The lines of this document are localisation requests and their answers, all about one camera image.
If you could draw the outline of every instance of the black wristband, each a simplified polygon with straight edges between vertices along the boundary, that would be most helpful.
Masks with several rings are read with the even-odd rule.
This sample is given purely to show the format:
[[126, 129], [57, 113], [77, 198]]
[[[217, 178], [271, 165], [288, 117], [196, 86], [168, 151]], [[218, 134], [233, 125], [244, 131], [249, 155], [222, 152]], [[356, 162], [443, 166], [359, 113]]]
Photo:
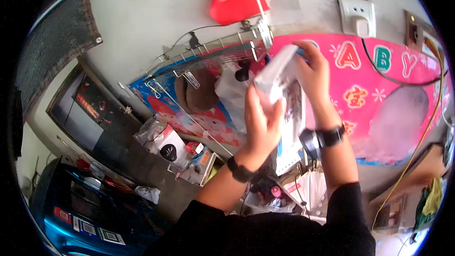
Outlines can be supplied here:
[[226, 164], [232, 172], [232, 177], [241, 183], [249, 182], [256, 174], [256, 172], [248, 171], [248, 169], [246, 169], [243, 165], [238, 166], [234, 157], [229, 158]]

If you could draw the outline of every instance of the yellow cable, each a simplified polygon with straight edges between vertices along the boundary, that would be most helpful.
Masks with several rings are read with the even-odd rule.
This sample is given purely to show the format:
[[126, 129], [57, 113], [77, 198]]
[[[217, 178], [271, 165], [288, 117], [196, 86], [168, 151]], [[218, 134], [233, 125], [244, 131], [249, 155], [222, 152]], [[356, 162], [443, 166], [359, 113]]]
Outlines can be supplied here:
[[414, 150], [414, 153], [412, 154], [411, 158], [409, 158], [409, 161], [406, 165], [406, 168], [403, 170], [403, 172], [401, 173], [400, 177], [398, 178], [398, 180], [396, 181], [395, 185], [392, 187], [392, 190], [390, 191], [389, 195], [387, 196], [387, 198], [385, 198], [384, 202], [382, 203], [381, 207], [379, 208], [379, 210], [377, 211], [376, 213], [376, 216], [374, 217], [374, 221], [373, 221], [373, 225], [371, 226], [371, 231], [374, 232], [374, 233], [377, 233], [376, 231], [374, 231], [374, 225], [376, 224], [376, 220], [378, 218], [378, 215], [379, 215], [379, 212], [382, 210], [382, 208], [384, 207], [385, 203], [387, 202], [387, 200], [389, 199], [389, 197], [392, 195], [393, 191], [395, 190], [396, 186], [398, 186], [398, 184], [400, 183], [401, 179], [403, 178], [404, 174], [406, 173], [406, 171], [408, 170], [409, 168], [409, 165], [411, 164], [412, 160], [414, 159], [415, 155], [417, 154], [417, 150], [419, 149], [420, 145], [422, 144], [422, 142], [424, 141], [424, 137], [425, 135], [427, 134], [428, 130], [429, 130], [429, 127], [431, 125], [431, 123], [433, 122], [433, 119], [435, 118], [436, 116], [436, 113], [438, 111], [438, 107], [439, 107], [439, 104], [441, 102], [441, 98], [442, 98], [442, 88], [443, 88], [443, 82], [444, 82], [444, 64], [442, 63], [442, 60], [441, 60], [441, 56], [439, 55], [439, 52], [436, 48], [436, 46], [434, 45], [433, 42], [431, 42], [429, 39], [425, 40], [425, 44], [427, 45], [427, 47], [431, 50], [431, 52], [437, 57], [437, 59], [439, 60], [439, 66], [441, 67], [441, 82], [440, 82], [440, 87], [439, 87], [439, 96], [438, 96], [438, 102], [436, 102], [436, 107], [435, 107], [435, 111], [433, 112], [433, 115], [431, 116], [429, 122], [428, 122], [428, 125], [424, 131], [424, 134], [422, 135], [422, 137], [420, 138], [420, 141], [419, 143], [417, 144], [417, 147], [415, 148]]

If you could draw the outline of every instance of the cartoon poster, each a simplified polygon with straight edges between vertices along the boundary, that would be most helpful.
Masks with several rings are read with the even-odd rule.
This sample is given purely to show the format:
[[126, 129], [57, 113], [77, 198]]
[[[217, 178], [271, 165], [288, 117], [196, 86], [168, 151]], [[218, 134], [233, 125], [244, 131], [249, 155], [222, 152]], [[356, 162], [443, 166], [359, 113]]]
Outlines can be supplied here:
[[[314, 43], [330, 65], [330, 98], [340, 115], [357, 162], [366, 165], [400, 166], [407, 161], [428, 125], [438, 99], [440, 83], [426, 87], [403, 87], [381, 77], [372, 67], [363, 49], [360, 37], [344, 34], [297, 34], [275, 37], [270, 55], [276, 54], [285, 44], [295, 40]], [[403, 82], [423, 83], [437, 78], [441, 69], [432, 57], [404, 45], [383, 40], [366, 39], [367, 49], [378, 68], [389, 77]], [[256, 74], [264, 62], [252, 64]], [[178, 132], [204, 136], [169, 97], [162, 93], [155, 98], [142, 83], [144, 78], [129, 87], [145, 105], [160, 113]], [[174, 99], [174, 79], [165, 85]], [[444, 78], [442, 106], [450, 99], [451, 83]], [[311, 105], [307, 101], [306, 127], [314, 128]], [[432, 129], [439, 121], [441, 111], [435, 116]], [[196, 113], [195, 120], [216, 140], [230, 145], [241, 145], [244, 137], [236, 129], [221, 102], [211, 111]]]
[[206, 139], [211, 139], [211, 135], [218, 142], [228, 145], [239, 146], [244, 143], [245, 136], [237, 133], [231, 117], [220, 101], [216, 102], [215, 106], [209, 111], [191, 115], [202, 126], [202, 129], [174, 103], [173, 99], [177, 100], [174, 90], [175, 78], [170, 78], [165, 83], [161, 83], [173, 99], [165, 94], [154, 82], [151, 82], [152, 87], [159, 92], [158, 95], [155, 95], [142, 82], [144, 79], [145, 77], [140, 78], [128, 86], [149, 109], [156, 113], [162, 121], [168, 122], [176, 132]]

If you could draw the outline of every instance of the electrical outlet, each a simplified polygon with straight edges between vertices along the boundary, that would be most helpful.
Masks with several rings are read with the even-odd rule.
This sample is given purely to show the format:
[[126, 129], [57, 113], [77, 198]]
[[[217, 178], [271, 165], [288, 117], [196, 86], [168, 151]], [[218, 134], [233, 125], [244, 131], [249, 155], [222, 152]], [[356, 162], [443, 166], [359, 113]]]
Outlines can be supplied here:
[[343, 33], [376, 37], [374, 5], [367, 0], [338, 0]]

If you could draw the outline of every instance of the red sign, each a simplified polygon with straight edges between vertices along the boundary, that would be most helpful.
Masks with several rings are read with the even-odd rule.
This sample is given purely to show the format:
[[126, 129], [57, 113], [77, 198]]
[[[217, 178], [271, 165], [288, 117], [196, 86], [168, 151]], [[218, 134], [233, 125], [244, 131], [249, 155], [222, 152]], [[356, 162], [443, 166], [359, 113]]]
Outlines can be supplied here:
[[59, 207], [56, 207], [56, 206], [54, 207], [54, 215], [57, 216], [62, 221], [69, 223], [70, 225], [73, 224], [71, 222], [71, 214], [68, 214], [67, 212], [65, 212], [64, 210], [62, 210]]
[[90, 103], [87, 102], [87, 100], [85, 100], [85, 98], [80, 93], [76, 95], [76, 99], [84, 106], [90, 115], [92, 115], [95, 119], [98, 119], [100, 114], [95, 110], [94, 107], [92, 107], [92, 105], [90, 105]]

